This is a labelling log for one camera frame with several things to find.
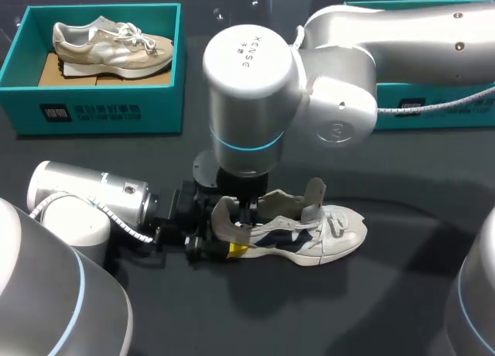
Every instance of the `teal box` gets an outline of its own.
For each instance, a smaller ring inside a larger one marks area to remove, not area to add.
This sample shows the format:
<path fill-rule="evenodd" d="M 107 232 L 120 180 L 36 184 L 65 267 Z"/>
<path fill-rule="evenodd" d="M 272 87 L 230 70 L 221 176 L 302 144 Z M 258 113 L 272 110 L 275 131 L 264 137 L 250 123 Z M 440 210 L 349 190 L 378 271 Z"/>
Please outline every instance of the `teal box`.
<path fill-rule="evenodd" d="M 389 2 L 346 2 L 372 9 L 415 9 L 429 6 L 493 2 L 493 0 L 402 0 Z M 416 84 L 378 84 L 381 108 L 401 108 L 454 101 L 478 93 L 494 84 L 474 87 L 438 87 Z M 413 115 L 378 115 L 376 129 L 473 128 L 495 126 L 495 95 L 471 104 Z"/>
<path fill-rule="evenodd" d="M 53 25 L 83 26 L 100 15 L 173 39 L 170 84 L 38 87 Z M 180 4 L 29 6 L 0 70 L 0 105 L 19 135 L 180 133 L 185 62 Z M 46 109 L 59 110 L 55 120 Z"/>

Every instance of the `shoelace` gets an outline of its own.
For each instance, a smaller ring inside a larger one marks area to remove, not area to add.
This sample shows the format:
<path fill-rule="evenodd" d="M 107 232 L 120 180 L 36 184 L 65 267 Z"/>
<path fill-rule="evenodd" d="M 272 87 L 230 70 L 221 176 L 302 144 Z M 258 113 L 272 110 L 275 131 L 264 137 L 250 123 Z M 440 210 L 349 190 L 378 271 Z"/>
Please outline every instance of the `shoelace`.
<path fill-rule="evenodd" d="M 340 212 L 329 212 L 325 211 L 323 215 L 320 216 L 321 224 L 319 224 L 319 237 L 316 239 L 311 245 L 309 245 L 306 249 L 304 250 L 309 250 L 311 248 L 314 248 L 318 244 L 322 245 L 322 254 L 319 257 L 319 264 L 321 264 L 322 258 L 325 256 L 326 251 L 326 243 L 329 238 L 332 237 L 332 227 L 334 228 L 335 231 L 338 231 L 340 229 L 346 230 L 347 227 L 349 226 L 349 221 L 346 218 L 346 215 L 344 213 Z"/>
<path fill-rule="evenodd" d="M 136 46 L 138 43 L 143 43 L 146 53 L 154 53 L 156 41 L 151 37 L 144 36 L 142 31 L 132 23 L 125 23 L 119 30 L 116 40 L 129 41 Z"/>

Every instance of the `white robotic arm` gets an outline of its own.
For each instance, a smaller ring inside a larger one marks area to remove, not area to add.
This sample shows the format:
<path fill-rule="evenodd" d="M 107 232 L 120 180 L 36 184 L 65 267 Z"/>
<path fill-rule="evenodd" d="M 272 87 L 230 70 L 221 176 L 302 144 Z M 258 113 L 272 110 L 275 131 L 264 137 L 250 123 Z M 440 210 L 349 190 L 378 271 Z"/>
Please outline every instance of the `white robotic arm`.
<path fill-rule="evenodd" d="M 379 112 L 377 82 L 493 82 L 494 21 L 491 3 L 401 11 L 334 5 L 299 27 L 293 46 L 261 26 L 225 29 L 203 58 L 218 163 L 239 177 L 267 173 L 304 110 L 301 134 L 315 145 L 366 138 Z"/>

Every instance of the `shoe heel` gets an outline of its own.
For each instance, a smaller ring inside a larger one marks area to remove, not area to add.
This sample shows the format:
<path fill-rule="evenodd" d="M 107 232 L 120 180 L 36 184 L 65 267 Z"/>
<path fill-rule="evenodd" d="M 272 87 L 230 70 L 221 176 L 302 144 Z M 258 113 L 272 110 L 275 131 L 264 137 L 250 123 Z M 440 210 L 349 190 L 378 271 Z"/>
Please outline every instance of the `shoe heel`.
<path fill-rule="evenodd" d="M 63 63 L 63 75 L 64 76 L 92 76 L 98 74 L 95 65 L 91 64 L 75 64 L 75 63 Z"/>

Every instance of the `white sneaker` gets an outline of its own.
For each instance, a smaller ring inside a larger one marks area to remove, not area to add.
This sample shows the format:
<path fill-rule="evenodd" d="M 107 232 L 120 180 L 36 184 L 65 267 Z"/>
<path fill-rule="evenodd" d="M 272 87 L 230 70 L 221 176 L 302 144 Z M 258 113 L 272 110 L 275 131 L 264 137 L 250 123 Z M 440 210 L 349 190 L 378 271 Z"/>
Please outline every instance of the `white sneaker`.
<path fill-rule="evenodd" d="M 99 17 L 89 25 L 53 26 L 53 47 L 67 77 L 114 74 L 138 79 L 166 69 L 173 55 L 172 40 L 147 35 L 132 23 Z"/>
<path fill-rule="evenodd" d="M 255 227 L 240 225 L 235 216 L 238 202 L 222 197 L 211 216 L 213 233 L 222 241 L 240 245 L 232 255 L 240 258 L 275 254 L 298 265 L 335 261 L 363 243 L 367 228 L 364 218 L 349 208 L 321 206 L 325 189 L 323 181 L 315 178 L 304 197 L 281 190 L 267 193 L 259 200 L 258 218 L 271 221 Z"/>

